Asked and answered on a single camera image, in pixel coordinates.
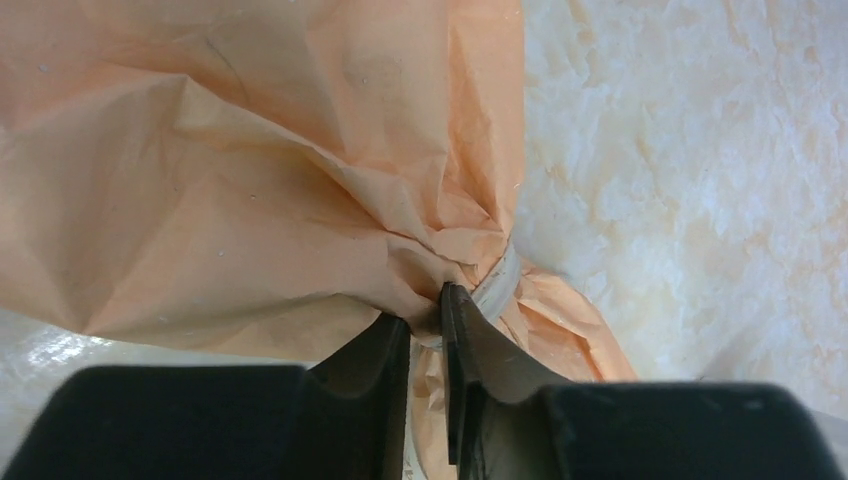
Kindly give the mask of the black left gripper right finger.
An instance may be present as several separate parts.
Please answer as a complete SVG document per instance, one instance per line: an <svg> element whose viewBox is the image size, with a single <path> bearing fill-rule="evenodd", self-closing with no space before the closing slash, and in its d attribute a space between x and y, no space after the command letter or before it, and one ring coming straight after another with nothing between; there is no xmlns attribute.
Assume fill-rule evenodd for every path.
<svg viewBox="0 0 848 480"><path fill-rule="evenodd" d="M761 383L586 383L507 339L447 283L449 461L462 479L838 479L809 411Z"/></svg>

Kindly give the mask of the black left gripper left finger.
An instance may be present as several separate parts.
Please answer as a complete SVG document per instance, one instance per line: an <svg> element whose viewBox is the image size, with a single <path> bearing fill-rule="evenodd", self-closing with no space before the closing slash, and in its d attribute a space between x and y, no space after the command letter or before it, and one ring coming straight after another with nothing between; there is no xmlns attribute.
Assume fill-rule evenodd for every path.
<svg viewBox="0 0 848 480"><path fill-rule="evenodd" d="M383 314L312 368L106 366L52 395L8 479L397 479L410 332Z"/></svg>

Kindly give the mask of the orange paper flower bouquet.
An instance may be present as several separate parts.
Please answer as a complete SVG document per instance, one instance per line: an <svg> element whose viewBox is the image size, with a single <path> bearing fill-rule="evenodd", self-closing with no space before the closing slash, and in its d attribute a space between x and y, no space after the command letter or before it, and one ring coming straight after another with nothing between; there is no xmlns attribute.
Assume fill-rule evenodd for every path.
<svg viewBox="0 0 848 480"><path fill-rule="evenodd" d="M1 305L74 333L312 368L383 314L422 348L512 239L518 1L5 1ZM597 310L521 260L493 325L576 382L631 379Z"/></svg>

